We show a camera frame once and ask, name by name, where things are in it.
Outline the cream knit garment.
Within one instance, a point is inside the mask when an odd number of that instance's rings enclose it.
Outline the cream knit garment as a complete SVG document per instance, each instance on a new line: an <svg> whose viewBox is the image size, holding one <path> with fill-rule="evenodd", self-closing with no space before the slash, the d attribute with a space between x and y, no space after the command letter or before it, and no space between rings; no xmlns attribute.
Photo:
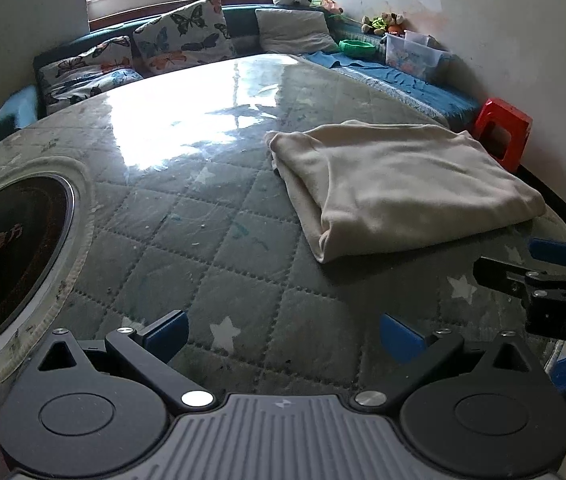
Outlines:
<svg viewBox="0 0 566 480"><path fill-rule="evenodd" d="M404 252L545 213L468 132L357 120L266 134L313 257Z"/></svg>

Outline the red plastic stool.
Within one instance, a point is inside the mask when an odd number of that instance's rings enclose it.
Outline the red plastic stool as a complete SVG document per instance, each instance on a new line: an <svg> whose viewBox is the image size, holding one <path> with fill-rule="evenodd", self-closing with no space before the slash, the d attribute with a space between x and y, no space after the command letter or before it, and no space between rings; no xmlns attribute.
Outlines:
<svg viewBox="0 0 566 480"><path fill-rule="evenodd" d="M505 170L520 165L532 127L532 118L512 104L490 98L474 122L473 137Z"/></svg>

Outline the black round induction cooktop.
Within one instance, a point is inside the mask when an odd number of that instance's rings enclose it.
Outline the black round induction cooktop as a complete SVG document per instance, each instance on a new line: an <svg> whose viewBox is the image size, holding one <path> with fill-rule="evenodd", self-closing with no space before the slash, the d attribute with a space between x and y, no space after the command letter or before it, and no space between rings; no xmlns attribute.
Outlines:
<svg viewBox="0 0 566 480"><path fill-rule="evenodd" d="M0 336L48 276L74 208L74 190L57 174L35 174L0 188Z"/></svg>

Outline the clear plastic storage box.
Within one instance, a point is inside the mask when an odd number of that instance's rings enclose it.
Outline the clear plastic storage box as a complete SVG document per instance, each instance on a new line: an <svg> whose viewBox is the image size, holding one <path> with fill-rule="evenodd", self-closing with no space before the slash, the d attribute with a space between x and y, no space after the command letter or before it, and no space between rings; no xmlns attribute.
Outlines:
<svg viewBox="0 0 566 480"><path fill-rule="evenodd" d="M446 78L453 55L405 37L386 35L385 62L388 66L430 84Z"/></svg>

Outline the green plastic bowl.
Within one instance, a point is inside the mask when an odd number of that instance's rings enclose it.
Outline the green plastic bowl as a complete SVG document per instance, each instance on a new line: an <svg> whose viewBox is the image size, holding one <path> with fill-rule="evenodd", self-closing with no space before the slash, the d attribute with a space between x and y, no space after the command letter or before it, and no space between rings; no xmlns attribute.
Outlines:
<svg viewBox="0 0 566 480"><path fill-rule="evenodd" d="M338 42L338 47L340 52L349 58L372 60L376 55L376 47L368 41L343 39Z"/></svg>

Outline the colourful plush toys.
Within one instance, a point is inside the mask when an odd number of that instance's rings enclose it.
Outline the colourful plush toys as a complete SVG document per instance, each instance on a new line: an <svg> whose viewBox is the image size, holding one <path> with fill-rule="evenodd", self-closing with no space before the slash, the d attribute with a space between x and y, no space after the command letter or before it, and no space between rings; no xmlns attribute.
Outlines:
<svg viewBox="0 0 566 480"><path fill-rule="evenodd" d="M384 12L375 18L364 16L361 22L361 32L365 35L403 37L405 18L402 14Z"/></svg>

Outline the butterfly pillow lying flat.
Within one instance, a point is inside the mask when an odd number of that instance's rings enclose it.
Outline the butterfly pillow lying flat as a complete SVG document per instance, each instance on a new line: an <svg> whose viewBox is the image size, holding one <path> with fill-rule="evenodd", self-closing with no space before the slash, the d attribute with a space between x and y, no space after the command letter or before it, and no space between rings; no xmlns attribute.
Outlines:
<svg viewBox="0 0 566 480"><path fill-rule="evenodd" d="M134 70L128 36L107 39L90 50L38 70L47 115L142 79Z"/></svg>

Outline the blue sofa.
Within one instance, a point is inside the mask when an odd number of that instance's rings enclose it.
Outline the blue sofa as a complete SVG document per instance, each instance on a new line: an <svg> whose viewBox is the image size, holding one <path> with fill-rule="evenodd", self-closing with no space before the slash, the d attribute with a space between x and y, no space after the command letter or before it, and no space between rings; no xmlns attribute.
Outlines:
<svg viewBox="0 0 566 480"><path fill-rule="evenodd" d="M414 108L420 114L426 115L441 125L453 130L463 131L475 119L479 104L470 96L450 87L446 82L430 84L424 80L412 77L411 75L395 70L385 62L386 37L373 39L368 36L357 36L357 40L368 41L376 47L376 55L372 60L359 60L349 58L340 52L339 47L336 52L314 52L304 54L281 54L264 52L259 42L259 29L255 10L257 9L284 9L270 4L265 6L225 6L222 4L228 32L231 35L232 43L236 51L236 57L226 61L219 61L205 65L217 65L220 62L240 62L243 60L254 61L257 63L277 63L283 64L286 61L293 61L295 58L304 58L314 64L325 68L337 68L346 75L370 84L381 92L389 94L392 98L399 100L405 105ZM307 10L312 9L285 9L285 10ZM336 44L343 39L352 39L348 33L348 28L334 14L322 12L325 16L327 27ZM25 129L38 120L50 116L45 114L45 104L42 98L40 84L38 81L38 70L51 62L60 61L63 58L70 58L92 47L101 44L107 39L119 36L128 36L132 44L132 55L134 70L144 79L158 76L153 75L144 65L141 53L138 50L133 38L134 30L143 24L158 18L159 15L151 18L143 18L139 21L126 22L115 27L108 27L91 32L89 35L80 37L68 44L62 44L48 52L38 55L33 61L36 83L32 86L21 89L14 93L0 108L0 142L12 133Z"/></svg>

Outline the butterfly pillow upright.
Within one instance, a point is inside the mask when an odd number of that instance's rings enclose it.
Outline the butterfly pillow upright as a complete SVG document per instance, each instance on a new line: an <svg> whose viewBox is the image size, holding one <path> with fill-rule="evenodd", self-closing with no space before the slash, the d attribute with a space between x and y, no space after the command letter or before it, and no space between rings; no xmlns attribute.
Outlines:
<svg viewBox="0 0 566 480"><path fill-rule="evenodd" d="M134 30L145 67L153 75L236 57L221 0L197 0Z"/></svg>

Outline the grey plain cushion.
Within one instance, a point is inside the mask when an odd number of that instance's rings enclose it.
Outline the grey plain cushion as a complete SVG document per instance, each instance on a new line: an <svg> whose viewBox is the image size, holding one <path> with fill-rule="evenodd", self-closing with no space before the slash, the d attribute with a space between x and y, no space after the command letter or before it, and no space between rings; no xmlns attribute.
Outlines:
<svg viewBox="0 0 566 480"><path fill-rule="evenodd" d="M338 50L322 12L257 9L255 14L264 52L304 54Z"/></svg>

